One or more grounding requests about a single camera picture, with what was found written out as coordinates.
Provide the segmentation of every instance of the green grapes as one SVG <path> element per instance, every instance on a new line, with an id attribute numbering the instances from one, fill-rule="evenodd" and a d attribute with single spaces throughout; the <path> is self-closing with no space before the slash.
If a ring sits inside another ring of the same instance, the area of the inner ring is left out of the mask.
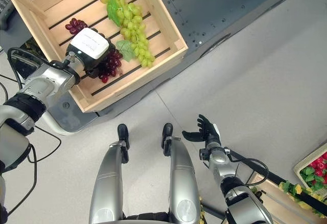
<path id="1" fill-rule="evenodd" d="M 149 51 L 149 40 L 146 37 L 146 25 L 142 18 L 142 7 L 134 3 L 126 3 L 126 0 L 116 0 L 118 9 L 116 11 L 121 23 L 120 33 L 126 40 L 131 41 L 131 47 L 135 56 L 143 68 L 150 68 L 155 57 Z"/>

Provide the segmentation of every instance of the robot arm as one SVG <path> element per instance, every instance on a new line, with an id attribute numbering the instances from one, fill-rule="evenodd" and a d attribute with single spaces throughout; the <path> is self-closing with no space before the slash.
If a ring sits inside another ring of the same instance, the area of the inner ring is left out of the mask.
<path id="1" fill-rule="evenodd" d="M 25 136 L 49 107 L 80 82 L 79 74 L 95 68 L 108 51 L 109 42 L 85 28 L 69 44 L 63 62 L 42 64 L 26 79 L 24 88 L 0 105 L 0 215 L 5 201 L 1 174 L 16 168 L 29 154 L 31 145 Z"/>
<path id="2" fill-rule="evenodd" d="M 199 132 L 183 131 L 185 139 L 193 142 L 205 141 L 205 148 L 200 149 L 200 159 L 209 161 L 209 170 L 213 173 L 217 186 L 222 191 L 228 209 L 228 223 L 273 224 L 273 220 L 252 191 L 237 178 L 236 171 L 231 165 L 230 151 L 223 148 L 220 135 L 215 124 L 203 115 L 199 115 Z"/>

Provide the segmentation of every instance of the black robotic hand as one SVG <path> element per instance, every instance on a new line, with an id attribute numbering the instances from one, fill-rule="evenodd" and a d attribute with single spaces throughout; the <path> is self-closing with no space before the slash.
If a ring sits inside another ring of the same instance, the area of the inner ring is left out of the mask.
<path id="1" fill-rule="evenodd" d="M 201 142 L 209 140 L 215 140 L 220 144 L 219 132 L 217 127 L 212 124 L 204 115 L 199 114 L 197 120 L 199 126 L 199 132 L 186 132 L 182 131 L 184 138 L 192 142 Z"/>

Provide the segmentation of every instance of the metal table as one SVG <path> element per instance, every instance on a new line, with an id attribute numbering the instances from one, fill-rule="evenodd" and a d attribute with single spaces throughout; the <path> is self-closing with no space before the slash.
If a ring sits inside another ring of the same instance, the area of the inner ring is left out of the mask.
<path id="1" fill-rule="evenodd" d="M 158 85 L 173 78 L 200 57 L 285 0 L 162 1 L 188 44 L 189 50 L 183 62 L 97 113 L 82 113 L 70 94 L 66 94 L 58 102 L 58 105 L 49 110 L 64 130 L 78 131 L 100 116 L 116 117 L 140 101 Z M 17 13 L 12 16 L 9 31 L 0 31 L 0 45 L 5 51 L 10 47 L 22 45 L 29 38 L 30 34 Z"/>

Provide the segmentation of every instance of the silver robot leg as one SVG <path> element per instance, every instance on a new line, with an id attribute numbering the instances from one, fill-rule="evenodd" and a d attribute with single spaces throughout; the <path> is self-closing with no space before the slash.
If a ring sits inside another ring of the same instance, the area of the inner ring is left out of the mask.
<path id="1" fill-rule="evenodd" d="M 172 124 L 163 128 L 162 144 L 165 156 L 170 156 L 170 221 L 176 224 L 199 223 L 200 199 L 195 171 L 190 155 L 179 137 L 171 136 Z"/>
<path id="2" fill-rule="evenodd" d="M 119 141 L 111 144 L 101 163 L 93 189 L 89 224 L 123 219 L 122 163 L 128 162 L 128 130 L 118 126 Z"/>

